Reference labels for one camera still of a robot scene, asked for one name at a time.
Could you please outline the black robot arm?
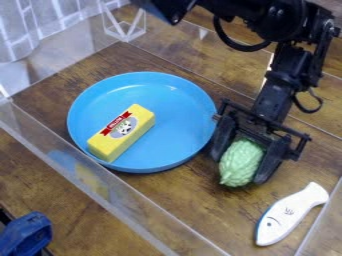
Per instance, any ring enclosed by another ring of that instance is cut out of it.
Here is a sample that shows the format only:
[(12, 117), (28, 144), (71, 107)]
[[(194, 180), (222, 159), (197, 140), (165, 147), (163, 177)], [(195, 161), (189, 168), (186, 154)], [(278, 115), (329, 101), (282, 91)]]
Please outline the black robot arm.
[(222, 100), (211, 140), (222, 183), (239, 187), (265, 183), (286, 160), (301, 157), (310, 136), (286, 127), (292, 108), (305, 113), (298, 94), (322, 78), (332, 40), (340, 35), (330, 10), (309, 0), (131, 0), (171, 25), (197, 6), (213, 14), (215, 32), (227, 46), (256, 52), (276, 44), (266, 82), (250, 108)]

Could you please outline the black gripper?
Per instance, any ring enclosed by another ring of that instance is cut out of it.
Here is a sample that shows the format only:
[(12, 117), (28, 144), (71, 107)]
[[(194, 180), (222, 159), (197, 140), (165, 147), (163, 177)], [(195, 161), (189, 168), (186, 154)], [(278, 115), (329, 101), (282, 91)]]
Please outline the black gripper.
[(217, 130), (213, 136), (210, 156), (219, 161), (238, 136), (252, 139), (266, 150), (253, 182), (264, 184), (277, 171), (284, 160), (300, 159), (310, 136), (284, 125), (293, 106), (305, 112), (316, 113), (322, 107), (322, 99), (316, 96), (318, 107), (308, 109), (297, 95), (308, 92), (318, 82), (306, 75), (269, 71), (252, 108), (243, 107), (223, 98), (213, 119)]

